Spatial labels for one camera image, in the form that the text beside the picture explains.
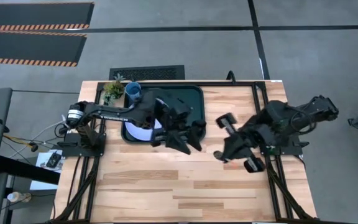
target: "black tray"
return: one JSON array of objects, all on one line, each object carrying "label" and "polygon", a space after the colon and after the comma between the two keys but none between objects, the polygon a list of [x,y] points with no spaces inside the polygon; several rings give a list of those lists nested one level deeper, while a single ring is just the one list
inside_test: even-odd
[{"label": "black tray", "polygon": [[[188,117],[187,125],[191,125],[193,121],[203,119],[205,120],[205,110],[204,110],[204,94],[200,87],[195,85],[169,85],[166,83],[159,84],[141,84],[142,93],[145,93],[149,88],[161,88],[168,91],[173,96],[180,96],[179,98],[183,100],[188,106],[193,108],[193,111]],[[124,107],[129,107],[129,99],[127,96],[124,98]],[[125,127],[125,124],[122,124],[121,136],[125,142],[128,143],[148,143],[149,141],[141,141],[134,138],[130,135]],[[205,131],[201,136],[202,140],[205,137]]]}]

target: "hazard stripe tape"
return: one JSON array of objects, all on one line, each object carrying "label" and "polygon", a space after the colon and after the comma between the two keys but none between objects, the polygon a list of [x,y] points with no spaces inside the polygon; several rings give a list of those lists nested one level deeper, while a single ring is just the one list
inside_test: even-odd
[{"label": "hazard stripe tape", "polygon": [[76,62],[61,62],[51,60],[27,60],[27,59],[11,59],[0,58],[0,63],[11,65],[39,65],[39,66],[59,66],[59,67],[76,67]]},{"label": "hazard stripe tape", "polygon": [[87,29],[89,24],[0,25],[0,30]]},{"label": "hazard stripe tape", "polygon": [[31,32],[31,31],[2,31],[0,33],[7,33],[7,34],[35,34],[35,35],[65,35],[65,36],[79,36],[79,37],[86,37],[86,34],[72,34],[72,33],[52,33],[52,32]]},{"label": "hazard stripe tape", "polygon": [[0,4],[94,4],[94,2],[34,2],[34,3],[26,3],[26,2],[0,2]]}]

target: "succulent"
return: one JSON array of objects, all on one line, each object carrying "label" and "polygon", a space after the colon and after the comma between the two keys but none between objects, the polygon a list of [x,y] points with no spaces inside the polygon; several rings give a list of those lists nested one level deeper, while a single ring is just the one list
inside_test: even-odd
[{"label": "succulent", "polygon": [[103,101],[104,105],[112,105],[114,103],[114,98],[109,94],[104,94]]},{"label": "succulent", "polygon": [[123,81],[123,80],[125,80],[125,77],[123,77],[122,75],[117,73],[117,76],[115,76],[114,79],[117,80],[117,81]]},{"label": "succulent", "polygon": [[118,80],[104,85],[104,97],[118,99],[123,93],[124,85]]}]

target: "white plate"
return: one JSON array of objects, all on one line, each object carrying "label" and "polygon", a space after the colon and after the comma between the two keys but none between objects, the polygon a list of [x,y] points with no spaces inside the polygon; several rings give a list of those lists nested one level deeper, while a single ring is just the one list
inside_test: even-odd
[{"label": "white plate", "polygon": [[[134,138],[141,140],[141,141],[149,141],[152,138],[152,133],[153,133],[153,129],[143,129],[143,128],[138,128],[137,126],[135,126],[134,124],[130,123],[130,122],[125,122],[125,127],[127,128],[128,133],[133,136]],[[159,121],[157,121],[157,119],[154,122],[154,129],[158,129],[158,128],[162,128],[161,124]]]}]

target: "blue cup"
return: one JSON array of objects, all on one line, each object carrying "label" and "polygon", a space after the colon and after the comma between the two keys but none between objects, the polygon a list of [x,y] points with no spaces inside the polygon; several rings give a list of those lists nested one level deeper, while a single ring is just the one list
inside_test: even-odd
[{"label": "blue cup", "polygon": [[132,100],[140,97],[140,84],[137,82],[130,82],[125,86],[125,94]]}]

